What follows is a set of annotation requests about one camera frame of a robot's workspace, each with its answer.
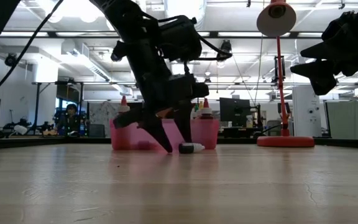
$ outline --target ceiling duct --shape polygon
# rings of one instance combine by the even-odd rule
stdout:
[[[206,0],[164,0],[165,17],[185,15],[189,19],[195,17],[196,30],[201,30],[204,24]]]

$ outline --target red lamp base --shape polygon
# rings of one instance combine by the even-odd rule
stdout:
[[[314,139],[298,136],[265,136],[258,138],[257,145],[264,147],[314,147]]]

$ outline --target pink bin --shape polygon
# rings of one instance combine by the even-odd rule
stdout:
[[[178,150],[184,140],[172,119],[162,120],[173,150]],[[164,150],[163,147],[145,130],[137,128],[137,123],[116,129],[110,120],[111,145],[114,150]],[[215,119],[191,120],[191,137],[205,149],[215,149],[218,140],[219,121]]]

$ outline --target person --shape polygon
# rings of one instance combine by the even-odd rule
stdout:
[[[65,128],[65,133],[71,133],[72,131],[78,132],[80,129],[80,117],[77,115],[77,106],[75,104],[67,105],[66,113],[63,114],[56,126],[56,131]]]

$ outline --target wooden table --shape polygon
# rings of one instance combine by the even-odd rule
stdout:
[[[358,223],[358,149],[1,149],[0,223]]]

